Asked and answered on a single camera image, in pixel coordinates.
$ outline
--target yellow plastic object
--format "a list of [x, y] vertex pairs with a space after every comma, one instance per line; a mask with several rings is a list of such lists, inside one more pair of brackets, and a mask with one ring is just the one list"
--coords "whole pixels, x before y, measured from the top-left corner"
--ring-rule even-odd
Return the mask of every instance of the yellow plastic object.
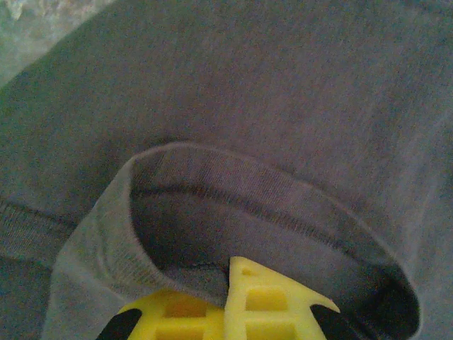
[[224, 311], [189, 295], [160, 290], [139, 299], [119, 313], [142, 311], [128, 340], [222, 340]]
[[225, 340], [326, 340], [310, 306], [340, 312], [327, 297], [243, 257], [231, 259], [229, 283]]

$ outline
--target gray t-shirt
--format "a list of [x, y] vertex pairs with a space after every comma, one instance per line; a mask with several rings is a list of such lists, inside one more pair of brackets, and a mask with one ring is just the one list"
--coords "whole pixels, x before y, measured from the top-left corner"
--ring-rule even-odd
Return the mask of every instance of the gray t-shirt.
[[51, 266], [78, 225], [43, 338], [161, 286], [223, 305], [231, 256], [380, 339], [451, 337], [448, 13], [121, 0], [25, 69], [0, 91], [2, 254]]

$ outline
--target yellow plastic piece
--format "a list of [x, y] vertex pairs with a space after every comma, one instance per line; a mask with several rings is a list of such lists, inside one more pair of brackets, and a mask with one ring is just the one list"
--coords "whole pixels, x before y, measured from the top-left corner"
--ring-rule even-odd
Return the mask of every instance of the yellow plastic piece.
[[128, 340], [222, 340], [224, 311], [189, 295], [160, 290], [139, 299], [119, 313], [142, 311]]
[[326, 340], [310, 306], [340, 312], [327, 297], [243, 257], [231, 259], [229, 283], [225, 340]]

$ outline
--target rectangular hole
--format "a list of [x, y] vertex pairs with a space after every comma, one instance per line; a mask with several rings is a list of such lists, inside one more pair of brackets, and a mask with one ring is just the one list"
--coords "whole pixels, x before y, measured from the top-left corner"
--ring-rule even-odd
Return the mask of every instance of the rectangular hole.
[[187, 296], [169, 302], [164, 317], [206, 317], [207, 303]]
[[203, 340], [202, 328], [157, 329], [156, 340]]
[[293, 324], [282, 322], [251, 322], [246, 324], [247, 340], [296, 340]]
[[247, 292], [246, 310], [282, 311], [287, 309], [286, 295], [279, 288], [253, 288]]

